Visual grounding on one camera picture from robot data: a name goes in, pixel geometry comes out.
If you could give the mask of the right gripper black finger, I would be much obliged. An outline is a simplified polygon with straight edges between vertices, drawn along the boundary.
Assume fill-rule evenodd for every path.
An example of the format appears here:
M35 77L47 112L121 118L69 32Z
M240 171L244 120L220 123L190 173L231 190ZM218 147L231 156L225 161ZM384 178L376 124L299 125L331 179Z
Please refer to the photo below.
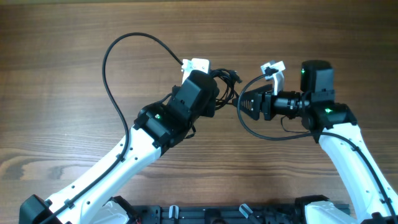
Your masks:
M241 97L241 101L261 101L262 100L262 96L263 94L272 91L273 90L273 86L272 84L267 84L264 86L261 86L259 88L247 91L243 94L243 96Z
M242 98L239 102L238 99L233 100L233 106L236 108L239 106L240 112L245 113L253 120L259 119L260 114L260 101L255 99Z

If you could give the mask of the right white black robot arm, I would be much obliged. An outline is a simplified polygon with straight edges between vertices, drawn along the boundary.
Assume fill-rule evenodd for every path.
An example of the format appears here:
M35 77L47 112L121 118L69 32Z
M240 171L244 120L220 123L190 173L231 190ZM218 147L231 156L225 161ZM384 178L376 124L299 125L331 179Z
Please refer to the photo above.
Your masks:
M346 104L335 101L334 69L324 60L302 63L300 91L284 91L282 62L261 66L262 77L273 84L254 90L244 87L233 100L237 112L269 121L280 115L301 118L303 133L311 136L331 159L351 198L356 217L338 210L323 195L297 198L301 223L397 223L397 193L389 185L367 149L358 121Z

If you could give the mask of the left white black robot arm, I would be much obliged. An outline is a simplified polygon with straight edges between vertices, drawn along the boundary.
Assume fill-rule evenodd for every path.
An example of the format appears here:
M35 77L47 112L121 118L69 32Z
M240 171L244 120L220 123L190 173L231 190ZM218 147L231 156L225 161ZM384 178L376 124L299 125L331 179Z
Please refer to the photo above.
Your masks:
M196 119L214 115L219 89L209 74L194 70L174 86L167 104L145 106L121 142L68 187L43 200L30 196L19 223L90 223L108 200L168 149L193 137Z

